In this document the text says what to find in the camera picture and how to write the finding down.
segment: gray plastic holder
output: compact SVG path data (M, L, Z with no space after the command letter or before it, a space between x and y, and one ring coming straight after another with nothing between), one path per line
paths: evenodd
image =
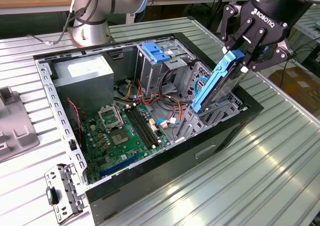
M19 94L0 88L0 162L39 143Z

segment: ram slot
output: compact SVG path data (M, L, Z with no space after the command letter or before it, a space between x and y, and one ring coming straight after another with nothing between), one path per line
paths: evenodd
M126 116L129 118L130 122L132 123L134 129L137 131L138 135L140 136L140 138L142 139L142 141L144 142L145 146L149 149L150 147L152 147L152 142L148 139L147 135L144 133L144 131L142 130L141 127L138 127L137 125L139 125L138 120L136 119L136 117L134 116L134 114L128 110L126 111Z
M159 144L151 129L147 126L136 108L129 109L127 111L127 116L148 149L151 149L153 145L157 146Z
M142 125L143 130L147 134L148 138L151 140L152 144L157 146L159 144L158 140L156 139L155 135L153 134L149 126L145 123L145 119L140 115L137 109L133 111L133 114L135 114L136 118L140 121L140 125Z

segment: robotic arm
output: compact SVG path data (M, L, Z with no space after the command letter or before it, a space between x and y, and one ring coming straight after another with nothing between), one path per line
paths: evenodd
M107 14L135 14L142 12L148 0L75 0L73 40L81 46L109 43L111 34Z
M249 70L254 72L289 60L293 56L287 41L292 27L319 0L249 0L244 5L228 4L223 9L221 40L224 57L193 100L192 108L205 111L227 97ZM240 26L231 32L231 23ZM246 50L239 50L244 44ZM276 45L272 56L259 60L267 46Z
M224 51L238 49L243 42L249 46L241 64L254 72L289 60L292 51L286 40L292 27L317 0L249 0L243 6L229 4L224 7L221 40ZM240 17L240 27L229 36L230 23ZM273 56L258 62L266 46L277 44Z

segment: blue drive bay latch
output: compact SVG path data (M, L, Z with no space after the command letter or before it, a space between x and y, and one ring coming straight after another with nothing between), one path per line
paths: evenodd
M207 96L215 89L216 85L220 81L220 78L224 78L228 74L229 65L242 60L245 57L244 53L237 49L227 52L221 61L214 68L211 77L207 80L206 84L202 87L197 96L193 99L192 108L198 113L202 107L203 102Z

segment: green circuit board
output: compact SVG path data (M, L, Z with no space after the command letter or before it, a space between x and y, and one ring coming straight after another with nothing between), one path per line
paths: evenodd
M138 105L136 109L143 118L152 119L143 104ZM155 148L145 145L137 132L137 125L129 120L124 109L121 109L120 112L123 126L122 128L114 127L110 132L106 131L99 115L82 122L87 148L87 152L83 152L83 155L87 162L86 175L89 184L100 180L102 172L106 170L119 167L106 175L112 174L170 145L170 141L161 129L158 133L153 134L157 140L161 141L159 145Z

